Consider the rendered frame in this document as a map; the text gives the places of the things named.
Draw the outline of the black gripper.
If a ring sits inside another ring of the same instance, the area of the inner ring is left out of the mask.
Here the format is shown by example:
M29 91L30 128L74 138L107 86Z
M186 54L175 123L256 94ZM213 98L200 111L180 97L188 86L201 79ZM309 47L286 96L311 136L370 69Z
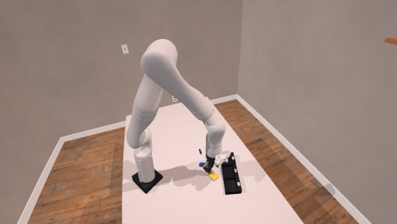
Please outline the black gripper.
M207 173L210 173L211 174L211 168L214 166L214 161L215 161L215 158L211 158L211 157L208 157L208 155L206 155L206 158L207 158L207 161L206 161L206 163L205 164L202 164L202 167L203 167L203 169L207 172ZM212 162L213 161L213 162ZM208 166L207 166L208 165ZM209 168L210 167L210 168Z

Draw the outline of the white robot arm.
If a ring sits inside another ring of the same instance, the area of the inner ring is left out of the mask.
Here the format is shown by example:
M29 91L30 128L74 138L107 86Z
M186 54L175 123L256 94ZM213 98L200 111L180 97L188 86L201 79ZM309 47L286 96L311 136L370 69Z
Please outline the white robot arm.
M169 40L160 39L149 45L141 59L145 74L134 99L126 133L128 145L134 149L140 182L150 182L155 178L152 138L148 126L156 117L163 89L204 123L208 131L205 152L208 157L216 158L216 166L231 155L229 150L222 151L222 138L226 131L224 122L204 95L184 81L176 68L177 57L175 45Z

